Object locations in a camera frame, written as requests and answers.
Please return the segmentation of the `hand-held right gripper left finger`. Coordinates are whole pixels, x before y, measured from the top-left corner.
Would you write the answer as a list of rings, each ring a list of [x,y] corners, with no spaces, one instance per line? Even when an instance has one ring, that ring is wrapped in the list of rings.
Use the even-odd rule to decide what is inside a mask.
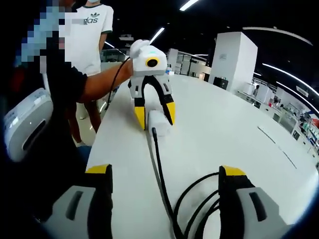
[[[112,193],[111,164],[87,169],[54,203],[48,233],[53,239],[111,239]]]

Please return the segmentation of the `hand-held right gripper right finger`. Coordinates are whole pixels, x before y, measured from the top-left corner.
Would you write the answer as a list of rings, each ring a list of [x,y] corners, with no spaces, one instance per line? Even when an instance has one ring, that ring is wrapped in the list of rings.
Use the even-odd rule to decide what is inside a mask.
[[[219,167],[221,239],[280,239],[288,225],[279,205],[240,169]]]

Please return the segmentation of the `person's left hand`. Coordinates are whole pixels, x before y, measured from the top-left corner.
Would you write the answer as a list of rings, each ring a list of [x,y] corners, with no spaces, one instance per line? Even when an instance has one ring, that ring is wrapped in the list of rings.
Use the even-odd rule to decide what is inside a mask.
[[[145,48],[150,45],[149,40],[143,40],[139,39],[135,41],[131,46],[130,46],[130,58],[132,60],[136,59],[144,59],[145,58]]]

